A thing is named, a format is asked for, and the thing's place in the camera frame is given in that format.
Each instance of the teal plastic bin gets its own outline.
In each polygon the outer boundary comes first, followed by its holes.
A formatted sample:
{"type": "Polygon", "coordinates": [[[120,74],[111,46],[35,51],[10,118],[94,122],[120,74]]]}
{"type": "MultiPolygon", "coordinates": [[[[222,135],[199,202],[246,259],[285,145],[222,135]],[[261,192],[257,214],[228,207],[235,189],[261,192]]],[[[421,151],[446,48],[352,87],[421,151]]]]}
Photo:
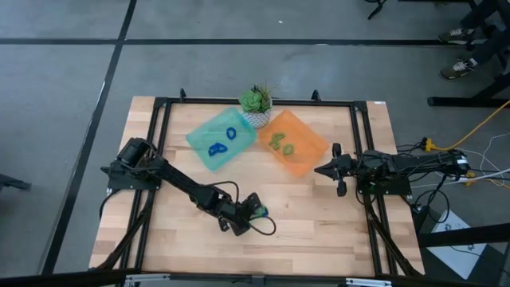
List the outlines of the teal plastic bin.
{"type": "Polygon", "coordinates": [[[225,111],[186,135],[190,146],[211,171],[216,171],[255,142],[257,132],[236,108],[225,111]]]}

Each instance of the potted plant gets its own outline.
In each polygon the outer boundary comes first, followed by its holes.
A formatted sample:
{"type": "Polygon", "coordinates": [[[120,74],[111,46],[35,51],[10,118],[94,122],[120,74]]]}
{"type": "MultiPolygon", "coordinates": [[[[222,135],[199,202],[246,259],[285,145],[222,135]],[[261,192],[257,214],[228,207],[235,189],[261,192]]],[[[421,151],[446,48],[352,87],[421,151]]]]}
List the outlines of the potted plant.
{"type": "Polygon", "coordinates": [[[262,85],[254,85],[239,97],[242,116],[254,128],[264,127],[271,119],[273,101],[269,90],[262,85]]]}

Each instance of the orange plastic bin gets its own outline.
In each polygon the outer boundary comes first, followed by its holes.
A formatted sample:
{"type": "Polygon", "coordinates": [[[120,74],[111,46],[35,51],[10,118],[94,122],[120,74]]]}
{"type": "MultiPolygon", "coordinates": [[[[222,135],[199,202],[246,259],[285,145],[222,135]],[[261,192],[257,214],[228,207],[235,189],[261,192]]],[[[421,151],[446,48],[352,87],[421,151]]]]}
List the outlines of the orange plastic bin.
{"type": "Polygon", "coordinates": [[[284,110],[262,128],[258,132],[258,140],[259,144],[272,152],[297,177],[308,173],[329,147],[323,137],[317,135],[289,110],[284,110]],[[290,145],[293,151],[285,155],[284,149],[288,153],[290,145]]]}

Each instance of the plastic bin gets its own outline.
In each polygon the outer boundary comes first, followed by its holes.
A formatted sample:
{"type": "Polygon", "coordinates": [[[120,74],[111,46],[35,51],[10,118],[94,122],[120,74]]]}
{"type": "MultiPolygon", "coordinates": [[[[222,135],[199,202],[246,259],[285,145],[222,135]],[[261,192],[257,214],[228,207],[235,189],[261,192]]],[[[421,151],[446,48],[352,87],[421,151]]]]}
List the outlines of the plastic bin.
{"type": "Polygon", "coordinates": [[[186,135],[190,146],[211,171],[252,145],[256,138],[257,132],[236,108],[227,108],[186,135]]]}
{"type": "Polygon", "coordinates": [[[272,152],[297,177],[308,173],[329,147],[329,143],[322,136],[317,135],[289,110],[284,110],[259,130],[258,140],[259,144],[272,152]],[[284,134],[284,138],[278,141],[279,148],[275,149],[276,145],[270,143],[273,136],[278,134],[284,134]],[[284,155],[287,145],[293,146],[293,153],[284,155]]]}

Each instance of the white pot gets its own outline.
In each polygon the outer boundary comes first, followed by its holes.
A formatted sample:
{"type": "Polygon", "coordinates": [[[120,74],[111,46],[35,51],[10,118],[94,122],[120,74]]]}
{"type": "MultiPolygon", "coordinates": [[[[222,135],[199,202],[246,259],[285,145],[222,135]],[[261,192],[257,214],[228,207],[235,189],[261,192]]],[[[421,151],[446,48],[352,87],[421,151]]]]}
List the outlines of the white pot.
{"type": "Polygon", "coordinates": [[[269,109],[265,112],[245,112],[242,116],[254,128],[262,128],[271,120],[271,108],[273,107],[273,99],[269,98],[269,109]]]}

